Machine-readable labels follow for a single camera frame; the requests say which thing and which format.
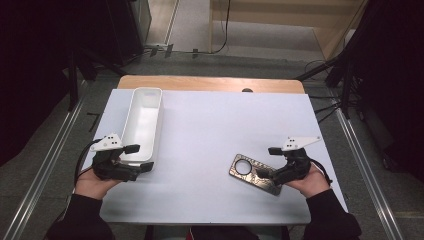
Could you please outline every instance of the hole in plate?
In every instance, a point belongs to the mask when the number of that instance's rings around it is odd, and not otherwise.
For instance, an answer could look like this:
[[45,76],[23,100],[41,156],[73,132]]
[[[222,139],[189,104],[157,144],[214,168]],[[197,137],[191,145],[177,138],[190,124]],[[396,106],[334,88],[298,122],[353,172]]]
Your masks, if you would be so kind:
[[252,165],[249,161],[241,159],[236,162],[235,169],[239,174],[246,175],[252,171]]

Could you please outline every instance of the white plastic container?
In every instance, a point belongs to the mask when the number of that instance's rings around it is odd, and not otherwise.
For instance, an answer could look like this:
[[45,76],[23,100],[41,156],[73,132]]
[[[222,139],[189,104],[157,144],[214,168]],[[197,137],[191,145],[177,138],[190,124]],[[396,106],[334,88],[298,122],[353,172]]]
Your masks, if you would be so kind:
[[122,163],[138,166],[157,160],[162,114],[161,89],[142,87],[134,90],[121,139],[124,146],[140,145],[140,151],[123,153]]

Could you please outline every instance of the black sleeve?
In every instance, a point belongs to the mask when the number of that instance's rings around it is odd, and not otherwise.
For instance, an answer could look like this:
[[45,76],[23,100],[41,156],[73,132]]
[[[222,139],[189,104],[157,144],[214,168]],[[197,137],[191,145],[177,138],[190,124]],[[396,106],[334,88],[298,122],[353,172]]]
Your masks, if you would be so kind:
[[101,200],[73,194],[64,219],[50,227],[47,239],[115,239],[109,225],[100,218],[102,203]]
[[346,213],[332,189],[306,199],[311,222],[306,226],[304,239],[359,239],[361,228],[356,218]]

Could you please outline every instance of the metal plate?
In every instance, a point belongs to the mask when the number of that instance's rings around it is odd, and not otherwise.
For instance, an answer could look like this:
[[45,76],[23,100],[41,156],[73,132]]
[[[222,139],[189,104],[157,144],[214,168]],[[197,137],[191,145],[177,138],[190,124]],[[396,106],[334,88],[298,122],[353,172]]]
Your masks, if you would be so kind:
[[[246,160],[250,164],[250,172],[242,174],[237,171],[236,164],[240,160]],[[281,186],[275,186],[275,184],[269,179],[259,178],[256,174],[257,169],[265,169],[268,171],[276,170],[266,164],[248,158],[244,155],[237,154],[234,158],[233,163],[231,164],[230,175],[236,177],[237,179],[245,181],[255,187],[258,187],[268,193],[271,193],[272,195],[278,196],[281,192]]]

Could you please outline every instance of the white bracket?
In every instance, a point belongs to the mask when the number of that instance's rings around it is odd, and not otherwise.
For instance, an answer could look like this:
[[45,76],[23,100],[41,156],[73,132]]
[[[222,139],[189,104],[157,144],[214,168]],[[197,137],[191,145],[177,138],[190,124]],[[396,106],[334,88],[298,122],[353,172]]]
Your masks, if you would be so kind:
[[92,152],[105,151],[123,148],[122,141],[116,133],[112,133],[104,137],[100,142],[93,144],[90,150]]
[[321,141],[321,137],[289,137],[281,149],[283,151],[297,150],[318,141]]

